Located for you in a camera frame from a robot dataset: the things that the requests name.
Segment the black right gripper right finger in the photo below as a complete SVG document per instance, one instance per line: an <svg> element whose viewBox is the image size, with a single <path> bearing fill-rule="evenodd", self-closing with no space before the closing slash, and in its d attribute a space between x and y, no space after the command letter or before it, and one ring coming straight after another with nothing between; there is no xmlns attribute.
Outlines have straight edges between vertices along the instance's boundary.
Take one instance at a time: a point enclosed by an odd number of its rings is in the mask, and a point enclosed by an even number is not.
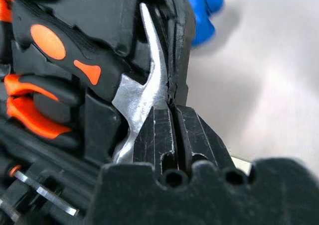
<svg viewBox="0 0 319 225"><path fill-rule="evenodd" d="M179 166L183 171L191 172L197 161L209 161L219 170L235 167L222 139L193 108L174 107L173 122Z"/></svg>

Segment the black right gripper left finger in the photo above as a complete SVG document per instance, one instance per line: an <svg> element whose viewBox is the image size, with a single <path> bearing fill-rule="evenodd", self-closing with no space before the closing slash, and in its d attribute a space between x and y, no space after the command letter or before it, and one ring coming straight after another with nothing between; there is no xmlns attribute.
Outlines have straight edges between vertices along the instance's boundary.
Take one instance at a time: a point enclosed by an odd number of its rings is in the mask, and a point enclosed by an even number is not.
<svg viewBox="0 0 319 225"><path fill-rule="evenodd" d="M176 144L171 112L151 108L135 141L133 161L154 167L176 167Z"/></svg>

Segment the black orange claw hammer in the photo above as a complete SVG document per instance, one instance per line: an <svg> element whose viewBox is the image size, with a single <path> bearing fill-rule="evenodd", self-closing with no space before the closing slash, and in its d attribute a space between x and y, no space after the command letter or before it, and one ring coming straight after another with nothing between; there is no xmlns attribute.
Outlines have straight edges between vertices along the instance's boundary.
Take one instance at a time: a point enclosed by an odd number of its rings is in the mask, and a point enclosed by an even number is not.
<svg viewBox="0 0 319 225"><path fill-rule="evenodd" d="M150 52L150 73L144 84L135 80L130 66L112 50L94 45L28 0L12 4L15 39L24 45L36 44L49 61L78 77L128 122L128 135L116 146L114 163L132 162L135 140L151 108L167 104L164 51L148 6L141 3L139 8Z"/></svg>

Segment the black plastic tool case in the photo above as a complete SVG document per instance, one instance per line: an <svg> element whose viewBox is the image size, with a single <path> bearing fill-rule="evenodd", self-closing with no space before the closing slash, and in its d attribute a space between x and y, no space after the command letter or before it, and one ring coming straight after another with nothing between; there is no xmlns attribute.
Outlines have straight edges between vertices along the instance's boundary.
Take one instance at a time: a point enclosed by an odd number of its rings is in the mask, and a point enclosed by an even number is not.
<svg viewBox="0 0 319 225"><path fill-rule="evenodd" d="M145 3L151 13L167 67L167 102L176 88L171 79L173 53L180 52L184 43L178 34L194 23L186 0L28 0L45 13L79 31L91 43L110 49L124 59L133 71L136 81L144 84L150 73L150 52L141 19L139 5ZM8 74L37 75L58 78L81 92L83 104L69 107L38 93L33 98L36 108L51 120L66 125L81 136L81 146L64 149L36 136L21 122L5 114L7 94L4 77ZM97 149L103 158L113 159L116 146L128 135L128 122L108 101L96 95L78 77L49 61L36 44L19 43L12 23L0 21L0 125L17 124L14 136L24 134L51 151L62 153L59 165L69 162L73 155Z"/></svg>

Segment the silver blade utility knife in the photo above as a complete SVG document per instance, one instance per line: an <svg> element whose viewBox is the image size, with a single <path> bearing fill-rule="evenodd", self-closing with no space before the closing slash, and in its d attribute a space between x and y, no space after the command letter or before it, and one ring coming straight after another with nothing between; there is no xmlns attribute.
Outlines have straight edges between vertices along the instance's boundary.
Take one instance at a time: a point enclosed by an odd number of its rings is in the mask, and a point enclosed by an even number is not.
<svg viewBox="0 0 319 225"><path fill-rule="evenodd" d="M66 202L64 199L60 198L58 195L56 195L54 192L49 190L47 187L43 186L41 183L37 182L33 178L25 175L21 172L21 166L16 165L13 168L11 168L8 171L9 177L14 177L21 182L27 184L31 188L33 188L39 195L53 203L55 206L60 208L62 211L67 213L71 216L76 216L79 213L79 210L76 209L74 206L70 205L68 202Z"/></svg>

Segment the blue plastic object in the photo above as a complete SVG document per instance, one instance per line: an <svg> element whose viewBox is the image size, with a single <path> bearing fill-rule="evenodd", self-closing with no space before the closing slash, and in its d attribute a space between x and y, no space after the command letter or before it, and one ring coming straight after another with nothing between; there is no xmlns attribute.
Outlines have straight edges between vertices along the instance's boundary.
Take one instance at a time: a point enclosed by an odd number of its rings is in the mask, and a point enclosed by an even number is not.
<svg viewBox="0 0 319 225"><path fill-rule="evenodd" d="M215 27L210 17L219 12L224 0L188 0L195 14L195 36L192 47L197 47L213 37Z"/></svg>

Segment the orange black pliers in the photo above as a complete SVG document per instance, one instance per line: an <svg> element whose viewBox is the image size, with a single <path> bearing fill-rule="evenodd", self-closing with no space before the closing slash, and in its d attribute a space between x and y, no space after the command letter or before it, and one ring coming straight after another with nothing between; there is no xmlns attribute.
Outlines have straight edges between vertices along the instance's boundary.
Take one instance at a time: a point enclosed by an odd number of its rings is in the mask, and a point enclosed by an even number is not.
<svg viewBox="0 0 319 225"><path fill-rule="evenodd" d="M8 74L4 77L7 94L5 114L21 122L36 136L64 149L81 146L81 136L72 128L57 123L36 108L29 95L38 93L69 107L83 104L81 92L58 78Z"/></svg>

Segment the orange plastic object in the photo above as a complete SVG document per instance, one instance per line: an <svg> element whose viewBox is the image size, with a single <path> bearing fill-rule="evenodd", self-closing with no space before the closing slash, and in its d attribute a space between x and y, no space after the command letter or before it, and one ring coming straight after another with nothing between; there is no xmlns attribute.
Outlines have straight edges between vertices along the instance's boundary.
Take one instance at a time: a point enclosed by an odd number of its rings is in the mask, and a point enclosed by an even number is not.
<svg viewBox="0 0 319 225"><path fill-rule="evenodd" d="M12 4L14 0L0 0L0 21L12 23Z"/></svg>

